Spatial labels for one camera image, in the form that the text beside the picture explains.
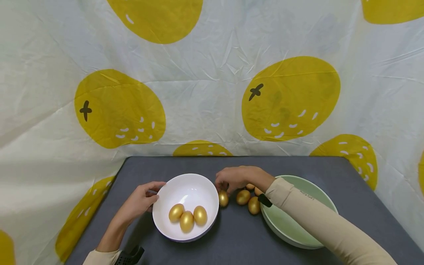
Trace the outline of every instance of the yellow fruit print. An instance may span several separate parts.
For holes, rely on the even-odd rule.
[[[340,134],[318,146],[310,156],[342,156],[349,160],[372,190],[377,187],[378,167],[374,149],[359,136]]]
[[[418,164],[418,183],[420,184],[421,192],[424,195],[424,153],[421,155],[421,160]]]
[[[13,240],[0,230],[0,260],[2,265],[15,265],[15,249]]]
[[[242,99],[246,130],[262,141],[287,141],[313,132],[331,114],[340,79],[329,63],[289,58],[259,72]]]
[[[364,18],[373,24],[397,24],[424,17],[423,0],[362,0]]]
[[[188,142],[174,151],[174,156],[232,156],[233,154],[219,144],[204,140]]]
[[[114,176],[96,182],[74,207],[56,239],[55,250],[60,261],[65,262],[91,217],[110,189]]]
[[[155,93],[114,69],[94,72],[80,82],[75,112],[85,132],[104,148],[155,142],[166,127]]]
[[[124,25],[147,41],[169,44],[196,25],[203,0],[108,0]]]

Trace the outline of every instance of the bowl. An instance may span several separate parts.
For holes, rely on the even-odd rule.
[[[276,178],[284,178],[286,181],[293,184],[294,187],[314,197],[316,200],[338,213],[336,206],[328,195],[312,182],[290,175],[277,176]],[[306,232],[305,229],[303,229],[296,221],[293,220],[293,218],[280,208],[274,205],[268,208],[261,204],[261,210],[265,222],[271,230],[285,242],[304,249],[317,249],[324,247],[323,244]]]
[[[153,221],[162,235],[170,240],[197,240],[205,235],[215,222],[219,208],[218,192],[215,185],[202,175],[189,173],[176,176],[159,190],[158,195],[158,201],[153,204]],[[183,204],[184,209],[191,213],[196,206],[203,206],[208,217],[206,224],[198,226],[195,223],[190,232],[184,233],[179,222],[171,223],[168,218],[169,210],[175,204]]]

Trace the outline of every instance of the table surface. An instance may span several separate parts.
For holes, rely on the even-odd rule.
[[[255,165],[274,176],[295,175],[313,182],[333,200],[341,216],[378,242],[399,265],[423,264],[424,253],[346,159],[308,156],[128,158],[66,264],[83,263],[137,185],[168,181],[184,173],[214,180],[222,168],[239,165]],[[168,240],[146,213],[128,228],[121,248],[129,252],[137,244],[145,249],[139,265],[341,264],[326,248],[305,250],[282,241],[261,214],[252,216],[246,206],[235,202],[235,196],[220,209],[211,230],[191,243]]]

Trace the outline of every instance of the white backdrop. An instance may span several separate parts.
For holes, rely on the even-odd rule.
[[[63,262],[132,155],[344,156],[424,249],[424,4],[150,2],[0,3],[6,264]]]

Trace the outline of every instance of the golden egg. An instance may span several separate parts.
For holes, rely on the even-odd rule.
[[[258,197],[252,197],[247,205],[249,212],[253,215],[257,215],[261,211],[261,204],[258,201]]]
[[[253,185],[253,184],[247,184],[246,185],[246,189],[248,189],[248,190],[253,190],[255,188],[255,185]]]
[[[218,197],[219,197],[219,205],[221,205],[222,207],[225,207],[228,205],[228,195],[225,190],[220,191],[218,193]]]
[[[169,210],[169,220],[173,223],[178,222],[181,218],[181,215],[184,213],[184,205],[176,204],[172,206],[171,210]]]
[[[190,211],[185,211],[180,218],[180,227],[184,233],[188,233],[193,229],[194,218]]]
[[[260,189],[258,189],[257,187],[255,187],[255,195],[256,196],[259,196],[259,195],[261,195],[263,192],[260,190]]]
[[[241,190],[236,197],[236,201],[240,205],[245,205],[249,202],[250,192],[248,190]]]
[[[208,214],[206,213],[205,208],[202,206],[197,206],[193,211],[194,221],[198,226],[204,226],[206,221],[208,221]]]

